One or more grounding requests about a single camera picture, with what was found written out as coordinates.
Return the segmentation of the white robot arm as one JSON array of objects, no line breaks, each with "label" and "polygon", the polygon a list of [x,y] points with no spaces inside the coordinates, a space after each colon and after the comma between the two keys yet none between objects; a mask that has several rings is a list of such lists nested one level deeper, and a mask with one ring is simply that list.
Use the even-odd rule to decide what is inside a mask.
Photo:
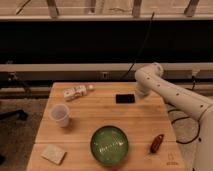
[{"label": "white robot arm", "polygon": [[213,171],[213,99],[172,84],[162,78],[163,67],[152,63],[135,72],[136,92],[140,97],[151,91],[159,94],[200,124],[193,171]]}]

